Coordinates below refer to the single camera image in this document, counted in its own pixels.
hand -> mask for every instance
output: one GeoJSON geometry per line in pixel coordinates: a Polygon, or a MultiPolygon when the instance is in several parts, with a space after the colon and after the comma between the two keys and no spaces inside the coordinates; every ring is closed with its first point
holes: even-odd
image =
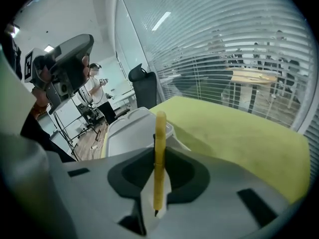
{"type": "MultiPolygon", "coordinates": [[[[90,72],[90,69],[88,68],[89,56],[84,56],[82,58],[82,63],[84,65],[83,77],[85,78],[85,82],[86,82],[89,79],[89,72],[90,72]]],[[[40,78],[46,81],[47,83],[51,81],[51,74],[46,66],[42,69],[40,78]]],[[[44,107],[49,104],[49,99],[46,96],[46,92],[44,90],[34,87],[31,92],[36,97],[37,105],[39,105],[40,107],[44,107]]]]}

ceiling light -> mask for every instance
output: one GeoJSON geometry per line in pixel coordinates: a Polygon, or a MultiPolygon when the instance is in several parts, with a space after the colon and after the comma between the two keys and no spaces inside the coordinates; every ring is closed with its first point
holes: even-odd
{"type": "Polygon", "coordinates": [[[51,50],[54,50],[54,48],[53,48],[52,46],[50,46],[50,45],[48,45],[48,46],[44,49],[44,51],[46,51],[46,52],[50,52],[51,50]]]}
{"type": "Polygon", "coordinates": [[[14,33],[11,33],[12,38],[15,38],[16,34],[19,33],[20,29],[17,26],[13,26],[14,27],[14,33]]]}
{"type": "Polygon", "coordinates": [[[160,20],[156,23],[156,25],[153,27],[152,31],[155,31],[158,29],[158,27],[163,23],[163,21],[170,15],[170,12],[167,11],[164,13],[164,15],[160,18],[160,20]]]}

yellow marker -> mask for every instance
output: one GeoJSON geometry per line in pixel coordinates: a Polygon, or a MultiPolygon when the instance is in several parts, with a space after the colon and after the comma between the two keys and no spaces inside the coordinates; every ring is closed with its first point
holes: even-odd
{"type": "Polygon", "coordinates": [[[166,114],[159,111],[155,123],[154,201],[155,216],[163,206],[166,148],[166,114]]]}

ceiling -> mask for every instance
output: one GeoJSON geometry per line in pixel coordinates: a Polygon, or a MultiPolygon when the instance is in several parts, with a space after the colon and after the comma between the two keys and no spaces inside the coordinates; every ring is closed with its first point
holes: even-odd
{"type": "Polygon", "coordinates": [[[20,47],[21,66],[33,48],[53,47],[81,33],[92,34],[91,62],[98,63],[115,55],[109,37],[114,29],[116,0],[40,0],[21,10],[15,24],[20,32],[15,42],[20,47]]]}

person in white shirt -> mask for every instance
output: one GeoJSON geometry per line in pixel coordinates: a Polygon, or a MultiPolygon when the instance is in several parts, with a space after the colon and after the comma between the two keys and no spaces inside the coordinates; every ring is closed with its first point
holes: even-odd
{"type": "Polygon", "coordinates": [[[102,89],[102,87],[105,84],[107,84],[108,80],[105,79],[102,82],[100,82],[99,80],[95,79],[94,77],[98,75],[98,73],[99,73],[98,65],[94,63],[91,64],[90,78],[85,84],[85,88],[88,91],[88,93],[92,96],[93,107],[97,107],[100,110],[100,112],[103,113],[107,123],[110,125],[114,121],[116,121],[116,118],[115,118],[116,115],[102,89]]]}

